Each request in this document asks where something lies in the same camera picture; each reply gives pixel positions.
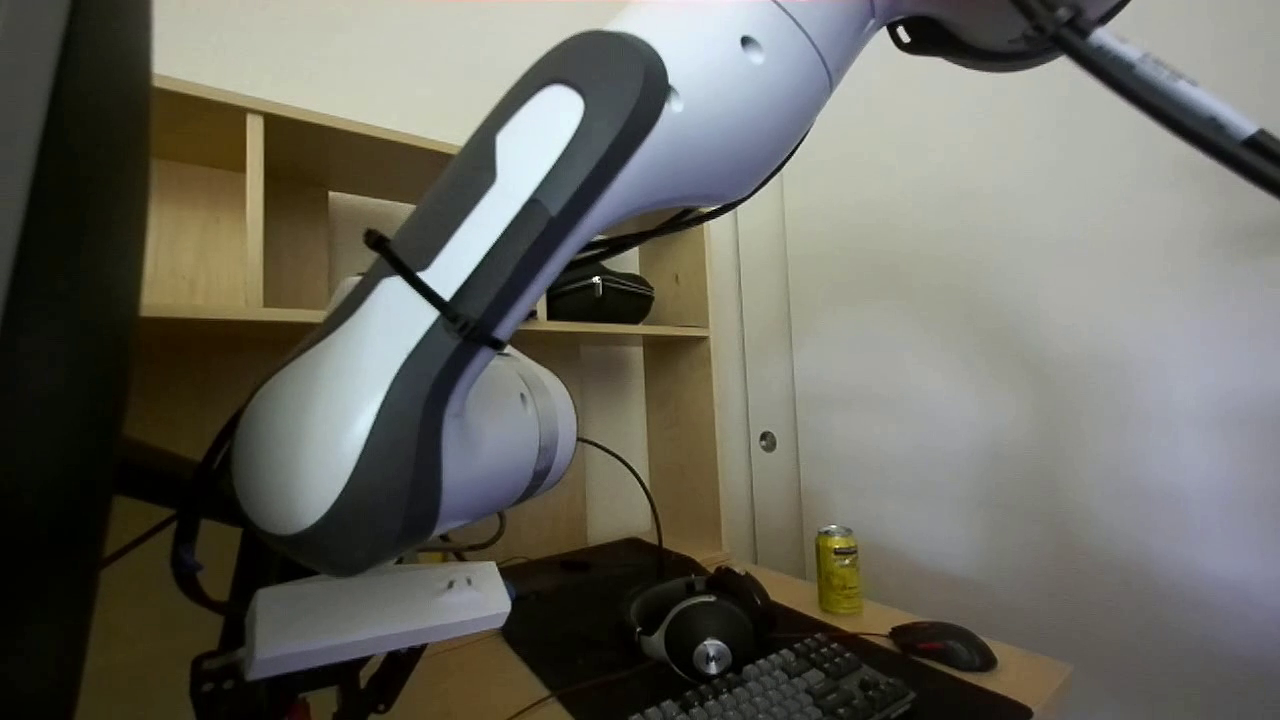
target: computer mouse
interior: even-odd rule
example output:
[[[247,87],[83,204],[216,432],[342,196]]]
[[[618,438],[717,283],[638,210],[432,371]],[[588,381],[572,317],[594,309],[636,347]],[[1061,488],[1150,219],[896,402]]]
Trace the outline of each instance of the computer mouse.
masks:
[[[996,653],[982,638],[952,623],[906,623],[891,629],[888,638],[906,655],[933,660],[961,673],[986,673],[995,670],[997,664]]]

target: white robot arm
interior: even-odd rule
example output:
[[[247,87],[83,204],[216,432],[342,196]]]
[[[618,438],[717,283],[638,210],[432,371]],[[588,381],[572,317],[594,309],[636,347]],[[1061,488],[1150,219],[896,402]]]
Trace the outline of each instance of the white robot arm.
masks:
[[[637,3],[550,50],[247,404],[230,469],[248,520],[349,575],[552,488],[573,407],[504,342],[605,228],[749,195],[888,26],[983,70],[1057,55],[1009,0]]]

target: yellow can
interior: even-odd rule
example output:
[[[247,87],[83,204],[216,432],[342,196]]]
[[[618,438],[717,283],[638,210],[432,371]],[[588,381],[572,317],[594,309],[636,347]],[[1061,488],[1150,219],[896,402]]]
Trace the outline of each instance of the yellow can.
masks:
[[[818,530],[818,605],[837,615],[861,615],[863,578],[858,569],[858,539],[844,525]]]

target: gray keyboard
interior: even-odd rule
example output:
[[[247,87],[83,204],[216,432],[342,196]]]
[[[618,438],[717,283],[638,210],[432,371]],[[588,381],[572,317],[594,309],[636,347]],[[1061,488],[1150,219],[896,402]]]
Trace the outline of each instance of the gray keyboard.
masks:
[[[814,635],[627,720],[887,720],[915,693]]]

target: black mouse pad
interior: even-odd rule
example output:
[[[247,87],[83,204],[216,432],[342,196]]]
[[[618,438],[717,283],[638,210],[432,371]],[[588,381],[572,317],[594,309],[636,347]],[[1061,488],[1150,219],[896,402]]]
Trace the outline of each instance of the black mouse pad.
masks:
[[[657,574],[657,547],[625,539],[503,568],[516,592],[502,629],[516,655],[577,720],[622,720],[676,698],[692,685],[675,670],[644,657],[621,621],[622,606]],[[692,559],[668,552],[666,575],[705,575]],[[838,628],[777,606],[773,650],[796,634]],[[1025,705],[916,662],[858,637],[837,637],[868,665],[904,680],[918,700],[915,720],[1027,720]]]

